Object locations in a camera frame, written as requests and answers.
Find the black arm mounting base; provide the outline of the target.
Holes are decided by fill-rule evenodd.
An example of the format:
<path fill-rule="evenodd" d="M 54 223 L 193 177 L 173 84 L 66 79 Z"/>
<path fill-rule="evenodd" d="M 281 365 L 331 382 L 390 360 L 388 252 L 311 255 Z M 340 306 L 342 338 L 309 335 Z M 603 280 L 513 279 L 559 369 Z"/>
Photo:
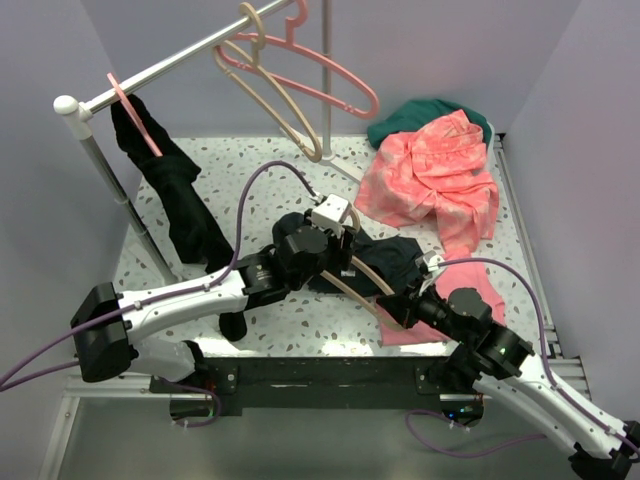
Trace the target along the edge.
<path fill-rule="evenodd" d="M 442 357 L 211 357 L 206 370 L 179 387 L 152 379 L 150 392 L 170 396 L 173 418 L 204 417 L 213 402 L 191 385 L 213 392 L 221 413 L 246 409 L 414 410 L 442 413 L 470 425 L 487 398 L 433 374 Z"/>

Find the dark navy shorts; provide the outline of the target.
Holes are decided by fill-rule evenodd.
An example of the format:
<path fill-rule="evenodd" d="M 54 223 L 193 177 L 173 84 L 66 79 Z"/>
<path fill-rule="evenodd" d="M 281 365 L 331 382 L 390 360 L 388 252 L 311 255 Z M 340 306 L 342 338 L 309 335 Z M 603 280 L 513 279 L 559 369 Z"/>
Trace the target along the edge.
<path fill-rule="evenodd" d="M 301 213 L 289 213 L 281 217 L 272 227 L 273 243 L 278 244 L 287 235 L 303 226 L 305 219 Z M 372 269 L 394 292 L 405 287 L 420 276 L 415 260 L 423 255 L 416 239 L 401 236 L 372 239 L 364 228 L 356 235 L 354 255 Z M 353 276 L 341 276 L 340 270 L 331 268 L 329 272 L 362 297 L 381 295 L 381 289 L 358 268 Z M 315 276 L 307 283 L 309 290 L 322 294 L 339 294 L 340 289 L 321 276 Z"/>

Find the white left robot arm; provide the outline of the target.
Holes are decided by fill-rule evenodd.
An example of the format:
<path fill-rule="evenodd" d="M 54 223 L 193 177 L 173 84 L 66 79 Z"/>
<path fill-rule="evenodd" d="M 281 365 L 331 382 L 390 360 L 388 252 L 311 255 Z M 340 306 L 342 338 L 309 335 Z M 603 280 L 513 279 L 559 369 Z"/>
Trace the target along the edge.
<path fill-rule="evenodd" d="M 359 229 L 358 221 L 344 225 L 310 212 L 292 233 L 229 269 L 152 290 L 93 287 L 70 322 L 82 379 L 98 383 L 131 371 L 200 390 L 207 368 L 199 347 L 158 333 L 210 315 L 232 320 L 284 300 L 331 267 L 347 269 Z"/>

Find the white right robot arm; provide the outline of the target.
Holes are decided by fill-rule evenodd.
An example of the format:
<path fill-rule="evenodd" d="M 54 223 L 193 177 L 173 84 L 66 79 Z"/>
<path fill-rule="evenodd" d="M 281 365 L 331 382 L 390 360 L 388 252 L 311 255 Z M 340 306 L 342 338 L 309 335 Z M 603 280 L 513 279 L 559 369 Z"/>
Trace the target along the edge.
<path fill-rule="evenodd" d="M 639 461 L 639 424 L 595 406 L 551 371 L 546 357 L 494 321 L 473 288 L 442 298 L 435 287 L 382 296 L 377 306 L 403 328 L 420 323 L 457 346 L 427 371 L 428 379 L 459 393 L 474 390 L 538 427 L 569 454 L 582 479 L 624 479 Z"/>

